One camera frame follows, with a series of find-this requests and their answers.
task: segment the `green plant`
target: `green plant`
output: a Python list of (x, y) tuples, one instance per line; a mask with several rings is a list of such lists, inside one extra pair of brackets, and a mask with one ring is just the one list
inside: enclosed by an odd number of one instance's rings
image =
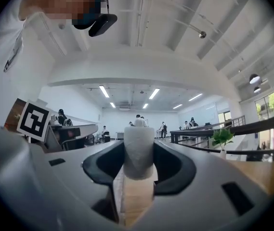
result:
[(220, 130), (214, 131), (214, 134), (212, 138), (214, 139), (212, 145), (215, 146), (217, 144), (220, 144), (222, 151), (224, 150), (224, 147), (228, 143), (233, 143), (233, 141), (229, 141), (231, 138), (233, 138), (234, 134), (230, 132), (229, 129), (222, 128)]

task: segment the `potted plant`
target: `potted plant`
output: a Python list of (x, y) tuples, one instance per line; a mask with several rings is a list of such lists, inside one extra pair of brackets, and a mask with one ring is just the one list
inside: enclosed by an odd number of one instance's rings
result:
[(225, 128), (214, 131), (212, 136), (214, 141), (212, 142), (212, 145), (215, 146), (220, 144), (220, 147), (222, 148), (220, 151), (220, 157), (223, 159), (226, 159), (226, 151), (224, 148), (228, 143), (233, 143), (233, 141), (229, 141), (231, 138), (233, 138), (233, 135), (234, 134), (231, 133), (229, 129)]

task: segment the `white ceiling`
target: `white ceiling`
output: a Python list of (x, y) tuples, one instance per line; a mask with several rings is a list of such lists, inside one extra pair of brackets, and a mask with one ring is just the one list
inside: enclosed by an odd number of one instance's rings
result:
[[(110, 98), (106, 98), (99, 86), (103, 85)], [(111, 108), (110, 102), (113, 102), (117, 108), (129, 107), (131, 110), (142, 110), (144, 104), (148, 103), (148, 111), (179, 111), (190, 104), (194, 104), (206, 97), (205, 94), (188, 101), (200, 94), (196, 90), (187, 90), (181, 88), (170, 88), (161, 86), (133, 85), (133, 84), (83, 84), (79, 86), (86, 95), (90, 96), (100, 107)], [(150, 100), (149, 97), (153, 91), (158, 88), (159, 92)], [(179, 104), (182, 107), (173, 110)]]
[[(27, 24), (55, 59), (91, 47), (119, 44), (173, 52), (215, 66), (245, 99), (253, 95), (253, 86), (248, 84), (252, 73), (274, 78), (274, 11), (265, 0), (109, 0), (109, 4), (118, 21), (95, 38), (90, 38), (87, 30), (75, 30), (69, 21), (60, 30), (57, 21), (51, 22), (42, 14), (29, 19)], [(200, 39), (191, 27), (206, 31), (207, 37)], [(261, 88), (264, 91), (270, 87), (267, 84)], [(125, 101), (126, 88), (110, 90), (113, 94), (121, 93), (114, 96), (116, 103)], [(138, 97), (138, 90), (152, 87), (135, 88), (135, 102), (142, 103), (144, 99)], [(183, 95), (184, 90), (162, 87), (161, 94), (168, 96), (168, 92)], [(185, 91), (186, 96), (193, 93)], [(171, 97), (157, 98), (158, 101), (159, 107), (175, 104)]]

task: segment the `white pot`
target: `white pot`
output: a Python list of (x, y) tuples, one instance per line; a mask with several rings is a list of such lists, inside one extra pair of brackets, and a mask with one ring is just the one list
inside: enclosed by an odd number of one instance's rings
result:
[(227, 152), (225, 150), (221, 150), (220, 151), (220, 158), (226, 159), (226, 157), (227, 157)]

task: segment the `wooden surface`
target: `wooden surface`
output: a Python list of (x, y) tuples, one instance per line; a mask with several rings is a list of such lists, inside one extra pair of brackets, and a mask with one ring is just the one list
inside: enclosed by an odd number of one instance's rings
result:
[(267, 194), (274, 194), (274, 162), (228, 162), (256, 182)]
[(157, 171), (154, 166), (152, 177), (146, 180), (124, 179), (125, 226), (131, 227), (144, 214), (153, 201), (154, 181)]

